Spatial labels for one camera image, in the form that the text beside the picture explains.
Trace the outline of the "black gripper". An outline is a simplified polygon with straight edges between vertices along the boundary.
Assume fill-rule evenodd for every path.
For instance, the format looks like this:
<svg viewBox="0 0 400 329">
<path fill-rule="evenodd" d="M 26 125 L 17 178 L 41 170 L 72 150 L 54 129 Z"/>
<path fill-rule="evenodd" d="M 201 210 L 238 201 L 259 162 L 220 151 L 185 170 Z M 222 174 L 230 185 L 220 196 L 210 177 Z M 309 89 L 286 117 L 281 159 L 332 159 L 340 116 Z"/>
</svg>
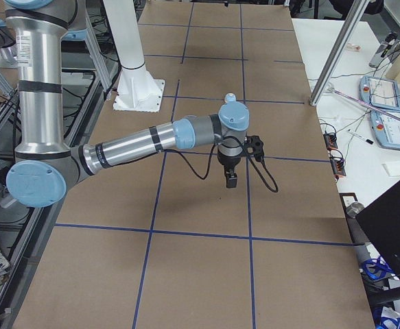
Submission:
<svg viewBox="0 0 400 329">
<path fill-rule="evenodd" d="M 236 188 L 237 174 L 235 172 L 235 167 L 240 163 L 241 156 L 227 156 L 219 152 L 217 154 L 217 159 L 225 170 L 226 188 Z"/>
</svg>

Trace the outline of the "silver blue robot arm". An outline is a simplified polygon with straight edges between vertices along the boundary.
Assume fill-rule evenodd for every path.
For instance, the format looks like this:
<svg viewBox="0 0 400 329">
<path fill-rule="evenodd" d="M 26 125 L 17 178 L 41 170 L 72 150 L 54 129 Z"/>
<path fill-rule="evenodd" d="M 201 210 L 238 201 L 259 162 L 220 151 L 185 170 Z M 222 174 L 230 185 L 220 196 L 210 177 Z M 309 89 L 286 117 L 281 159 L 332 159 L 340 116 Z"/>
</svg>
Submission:
<svg viewBox="0 0 400 329">
<path fill-rule="evenodd" d="M 6 176 L 6 188 L 31 208 L 51 206 L 101 170 L 164 151 L 210 145 L 224 167 L 226 185 L 237 184 L 235 167 L 246 151 L 248 108 L 233 93 L 215 114 L 187 116 L 128 136 L 90 144 L 89 137 L 64 139 L 62 41 L 81 32 L 84 1 L 7 1 L 6 21 L 15 33 L 19 71 L 21 142 Z"/>
</svg>

